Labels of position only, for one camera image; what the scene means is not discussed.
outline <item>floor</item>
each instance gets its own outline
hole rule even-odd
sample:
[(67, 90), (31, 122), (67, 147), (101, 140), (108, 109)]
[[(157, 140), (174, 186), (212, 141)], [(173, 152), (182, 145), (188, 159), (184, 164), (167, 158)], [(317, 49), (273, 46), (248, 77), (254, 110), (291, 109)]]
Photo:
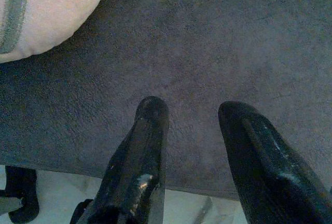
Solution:
[[(95, 177), (38, 171), (37, 194), (40, 213), (31, 224), (69, 223), (76, 205), (93, 198), (101, 179)], [(5, 167), (0, 166), (0, 188), (6, 186)], [(10, 224), (8, 215), (0, 223)], [(164, 224), (246, 224), (237, 201), (166, 190)]]

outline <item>gray rug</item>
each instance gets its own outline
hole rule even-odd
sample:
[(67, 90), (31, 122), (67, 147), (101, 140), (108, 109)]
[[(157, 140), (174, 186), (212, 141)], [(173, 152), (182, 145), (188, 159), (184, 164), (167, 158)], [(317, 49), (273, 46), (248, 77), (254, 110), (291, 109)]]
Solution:
[(139, 101), (170, 109), (167, 187), (237, 198), (217, 110), (245, 101), (332, 186), (332, 0), (102, 0), (0, 65), (0, 162), (102, 177)]

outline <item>white pillow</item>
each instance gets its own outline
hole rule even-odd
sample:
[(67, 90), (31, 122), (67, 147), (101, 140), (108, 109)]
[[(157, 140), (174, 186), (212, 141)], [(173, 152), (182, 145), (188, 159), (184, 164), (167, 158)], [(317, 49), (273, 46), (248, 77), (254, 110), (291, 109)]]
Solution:
[(0, 0), (0, 63), (43, 53), (65, 41), (100, 0)]

